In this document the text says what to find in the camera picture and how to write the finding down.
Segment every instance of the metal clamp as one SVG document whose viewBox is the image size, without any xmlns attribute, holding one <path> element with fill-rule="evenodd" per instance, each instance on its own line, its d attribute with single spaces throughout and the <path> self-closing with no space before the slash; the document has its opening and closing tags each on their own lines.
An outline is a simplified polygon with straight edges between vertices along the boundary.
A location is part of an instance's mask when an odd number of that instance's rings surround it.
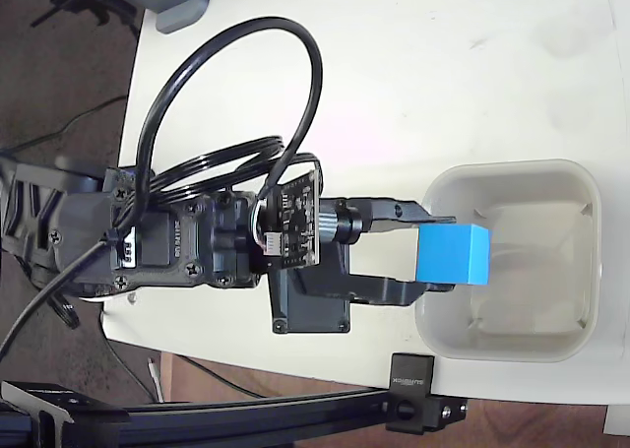
<svg viewBox="0 0 630 448">
<path fill-rule="evenodd" d="M 120 424 L 129 414 L 57 384 L 3 382 L 2 399 L 32 419 L 37 447 L 119 446 Z"/>
<path fill-rule="evenodd" d="M 468 400 L 431 394 L 433 356 L 392 354 L 387 422 L 389 431 L 421 435 L 466 418 Z"/>
</svg>

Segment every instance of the circuit board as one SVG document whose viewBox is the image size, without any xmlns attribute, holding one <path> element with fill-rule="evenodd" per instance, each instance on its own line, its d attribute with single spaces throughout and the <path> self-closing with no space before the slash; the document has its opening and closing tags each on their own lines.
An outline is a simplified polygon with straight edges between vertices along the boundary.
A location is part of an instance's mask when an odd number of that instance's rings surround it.
<svg viewBox="0 0 630 448">
<path fill-rule="evenodd" d="M 319 173 L 312 170 L 280 185 L 274 194 L 272 229 L 265 233 L 268 256 L 282 269 L 319 264 Z"/>
</svg>

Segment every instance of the white table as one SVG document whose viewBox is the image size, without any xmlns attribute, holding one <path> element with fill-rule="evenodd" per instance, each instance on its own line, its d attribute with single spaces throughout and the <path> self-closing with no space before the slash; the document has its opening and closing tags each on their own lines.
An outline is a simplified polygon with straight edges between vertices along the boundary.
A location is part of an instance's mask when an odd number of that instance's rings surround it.
<svg viewBox="0 0 630 448">
<path fill-rule="evenodd" d="M 437 358 L 433 390 L 473 398 L 630 403 L 630 0 L 211 0 L 203 19 L 170 35 L 147 13 L 120 162 L 133 163 L 158 90 L 205 40 L 281 15 L 320 44 L 324 92 L 303 151 L 325 195 L 420 201 L 462 163 L 566 158 L 602 197 L 596 331 L 560 363 Z M 292 134 L 309 68 L 292 36 L 258 33 L 210 61 L 173 103 L 157 139 L 157 171 L 201 152 Z M 411 279 L 415 237 L 361 238 L 353 270 Z M 348 335 L 275 335 L 267 286 L 151 288 L 106 304 L 109 338 L 162 351 L 320 379 L 387 387 L 392 352 L 431 352 L 413 308 L 355 305 Z"/>
</svg>

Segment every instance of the dark floor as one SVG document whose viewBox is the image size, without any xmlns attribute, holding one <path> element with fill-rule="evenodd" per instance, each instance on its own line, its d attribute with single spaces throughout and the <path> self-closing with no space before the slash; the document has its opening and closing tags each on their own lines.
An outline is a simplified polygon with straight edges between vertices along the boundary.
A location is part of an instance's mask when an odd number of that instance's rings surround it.
<svg viewBox="0 0 630 448">
<path fill-rule="evenodd" d="M 128 91 L 136 51 L 130 32 L 117 19 L 97 28 L 90 13 L 61 13 L 30 28 L 48 8 L 48 0 L 0 0 L 0 148 L 54 131 L 77 113 Z M 19 158 L 51 164 L 64 154 L 116 164 L 123 118 L 124 105 L 111 106 L 82 120 L 63 139 Z M 3 257 L 2 338 L 35 294 L 15 260 Z M 146 402 L 100 339 L 98 308 L 80 302 L 79 312 L 83 325 L 70 331 L 47 306 L 40 310 L 0 364 L 0 379 L 56 382 L 114 404 Z M 147 370 L 153 352 L 114 345 L 153 387 Z"/>
</svg>

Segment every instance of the black mounting frame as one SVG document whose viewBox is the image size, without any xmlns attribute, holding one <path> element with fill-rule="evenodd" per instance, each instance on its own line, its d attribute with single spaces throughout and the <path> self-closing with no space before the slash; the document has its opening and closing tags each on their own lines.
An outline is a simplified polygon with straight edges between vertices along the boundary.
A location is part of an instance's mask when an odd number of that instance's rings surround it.
<svg viewBox="0 0 630 448">
<path fill-rule="evenodd" d="M 0 407 L 0 446 L 263 448 L 382 423 L 422 434 L 464 419 L 467 411 L 466 399 L 430 394 L 432 372 L 432 356 L 394 354 L 389 391 L 126 410 L 56 384 L 3 382 L 8 405 Z"/>
</svg>

